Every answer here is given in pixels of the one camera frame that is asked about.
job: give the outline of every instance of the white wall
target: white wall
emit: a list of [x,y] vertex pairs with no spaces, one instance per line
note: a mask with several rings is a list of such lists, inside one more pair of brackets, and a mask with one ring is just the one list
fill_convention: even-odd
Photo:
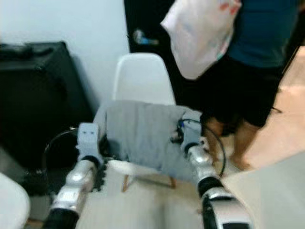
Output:
[[92,107],[109,100],[128,53],[123,0],[1,0],[1,42],[66,41]]

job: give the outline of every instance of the white plastic bag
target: white plastic bag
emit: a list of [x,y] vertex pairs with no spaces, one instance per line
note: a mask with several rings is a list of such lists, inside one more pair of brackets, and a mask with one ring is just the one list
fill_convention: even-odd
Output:
[[196,80],[227,51],[239,0],[176,0],[161,25],[182,76]]

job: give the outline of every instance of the black cable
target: black cable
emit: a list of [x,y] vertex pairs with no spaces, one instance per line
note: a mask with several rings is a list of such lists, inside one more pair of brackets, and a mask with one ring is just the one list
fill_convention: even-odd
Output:
[[48,168],[47,168],[47,156],[48,153],[52,147],[52,145],[54,144],[55,141],[57,141],[58,139],[60,139],[62,136],[64,135],[68,135],[68,134],[77,134],[78,129],[77,128],[71,128],[70,130],[61,132],[60,134],[56,135],[45,147],[44,151],[43,151],[43,155],[42,155],[42,168],[43,168],[43,175],[46,181],[46,186],[47,186],[47,194],[50,197],[50,200],[52,202],[52,196],[51,196],[51,192],[50,192],[50,183],[49,183],[49,177],[48,177]]
[[223,142],[221,141],[221,139],[219,138],[219,136],[212,130],[210,129],[209,127],[207,127],[206,125],[203,125],[200,121],[197,121],[197,120],[193,120],[193,119],[182,119],[181,120],[182,122],[193,122],[193,123],[198,123],[198,124],[201,124],[205,129],[207,129],[208,131],[210,131],[214,137],[217,139],[217,141],[219,142],[220,144],[220,147],[221,147],[221,150],[223,152],[223,167],[221,169],[221,172],[219,174],[220,177],[222,177],[224,175],[224,170],[225,170],[225,167],[226,167],[226,163],[227,163],[227,158],[226,158],[226,151],[224,149],[224,145],[223,145]]

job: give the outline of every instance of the foot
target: foot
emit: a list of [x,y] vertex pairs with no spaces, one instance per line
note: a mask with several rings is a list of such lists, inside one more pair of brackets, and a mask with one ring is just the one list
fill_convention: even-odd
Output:
[[230,161],[235,167],[237,167],[238,169],[240,169],[242,171],[252,169],[252,166],[249,163],[245,162],[244,160],[242,160],[240,158],[231,156]]

